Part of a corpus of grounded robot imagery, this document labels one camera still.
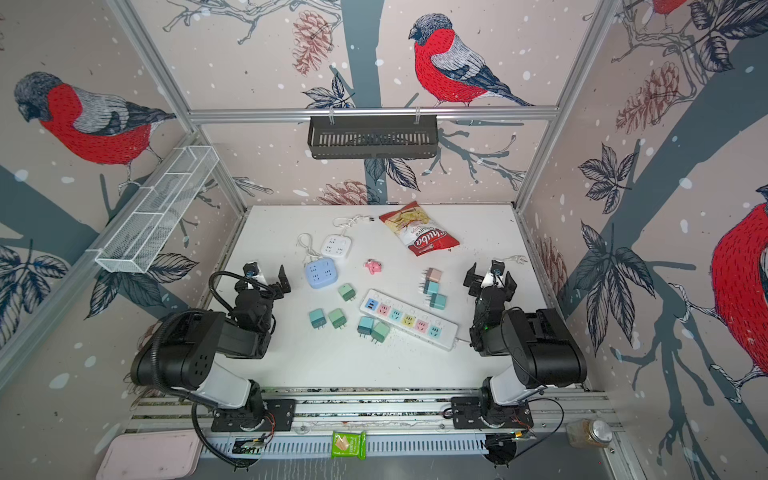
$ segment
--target green snack package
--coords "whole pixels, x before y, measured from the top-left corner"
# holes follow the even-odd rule
[[[366,459],[366,433],[333,433],[331,457]]]

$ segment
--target black mounting plate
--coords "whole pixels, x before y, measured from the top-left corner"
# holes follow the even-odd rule
[[[480,409],[480,397],[452,397],[451,411],[454,429],[469,430],[491,428],[489,425],[486,425],[480,418],[482,416]],[[495,423],[492,428],[528,430],[533,425],[531,410],[528,408],[527,403],[520,406],[505,407],[504,418],[505,420],[503,422]]]
[[[290,431],[293,423],[293,413],[296,410],[296,400],[293,399],[270,399],[264,400],[266,403],[266,412],[275,417],[275,432]],[[214,411],[214,422],[210,426],[212,432],[239,432],[243,433],[243,428],[251,429],[255,425],[253,419],[246,413],[238,410],[217,409]],[[266,419],[266,416],[254,432],[268,432],[272,429],[272,423]]]

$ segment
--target pink figurine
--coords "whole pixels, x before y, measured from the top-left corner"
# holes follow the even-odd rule
[[[363,264],[363,266],[368,269],[371,275],[382,271],[382,264],[375,261],[373,258],[369,258],[368,261]]]

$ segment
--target red chip bag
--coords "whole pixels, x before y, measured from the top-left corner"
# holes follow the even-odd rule
[[[441,250],[458,245],[416,202],[400,210],[383,214],[379,219],[395,233],[418,257],[432,250]]]

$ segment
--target black metal basket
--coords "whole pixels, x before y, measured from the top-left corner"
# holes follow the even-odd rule
[[[307,144],[323,158],[432,158],[437,155],[437,117],[420,115],[312,117]]]

